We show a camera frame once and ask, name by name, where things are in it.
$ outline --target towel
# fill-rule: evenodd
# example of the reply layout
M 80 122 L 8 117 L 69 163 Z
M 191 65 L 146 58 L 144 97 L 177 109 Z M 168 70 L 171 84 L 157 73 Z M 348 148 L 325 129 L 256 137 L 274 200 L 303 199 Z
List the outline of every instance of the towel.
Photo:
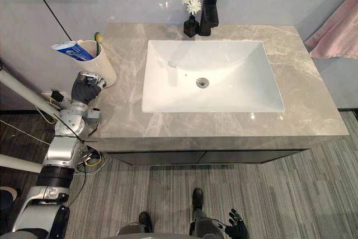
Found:
M 358 0 L 345 0 L 304 44 L 314 58 L 358 59 Z

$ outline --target gray marble countertop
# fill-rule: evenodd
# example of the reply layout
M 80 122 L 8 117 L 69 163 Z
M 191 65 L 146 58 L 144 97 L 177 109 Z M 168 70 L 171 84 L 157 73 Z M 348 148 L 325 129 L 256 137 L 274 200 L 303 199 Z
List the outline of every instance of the gray marble countertop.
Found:
M 143 113 L 148 40 L 261 40 L 285 105 L 283 113 Z M 95 138 L 285 137 L 348 135 L 294 26 L 219 25 L 188 38 L 180 25 L 108 24 L 103 47 L 116 83 L 92 106 L 102 111 Z

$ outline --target wall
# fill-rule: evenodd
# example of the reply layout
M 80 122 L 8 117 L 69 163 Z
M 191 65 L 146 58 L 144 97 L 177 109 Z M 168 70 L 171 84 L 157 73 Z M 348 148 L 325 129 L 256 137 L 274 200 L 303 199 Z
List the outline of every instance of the wall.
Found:
M 350 58 L 313 59 L 337 107 L 358 107 L 358 60 Z
M 187 19 L 179 0 L 46 1 L 73 40 L 91 39 L 94 32 L 104 32 L 108 22 L 181 24 Z M 306 39 L 342 1 L 218 0 L 219 21 L 295 25 Z M 0 0 L 0 10 L 4 13 L 0 17 L 0 54 L 5 63 L 37 92 L 51 87 L 69 91 L 76 76 L 73 62 L 49 49 L 68 38 L 41 0 Z
M 38 93 L 71 90 L 75 63 L 50 48 L 68 38 L 42 0 L 0 0 L 0 25 L 0 57 L 11 74 Z M 34 109 L 4 85 L 0 93 L 1 110 Z

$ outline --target drain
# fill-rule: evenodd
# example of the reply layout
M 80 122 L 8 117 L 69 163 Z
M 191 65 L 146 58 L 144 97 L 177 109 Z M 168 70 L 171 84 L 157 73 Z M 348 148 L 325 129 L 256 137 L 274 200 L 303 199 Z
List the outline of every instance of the drain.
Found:
M 196 85 L 202 89 L 207 88 L 207 86 L 209 86 L 209 80 L 207 78 L 198 78 L 196 80 Z

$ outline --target white sink basin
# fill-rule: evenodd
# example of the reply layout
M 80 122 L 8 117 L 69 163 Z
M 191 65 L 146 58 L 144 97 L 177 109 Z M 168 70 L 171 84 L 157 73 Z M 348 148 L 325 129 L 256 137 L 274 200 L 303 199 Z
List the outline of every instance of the white sink basin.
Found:
M 144 113 L 284 110 L 261 41 L 148 41 Z

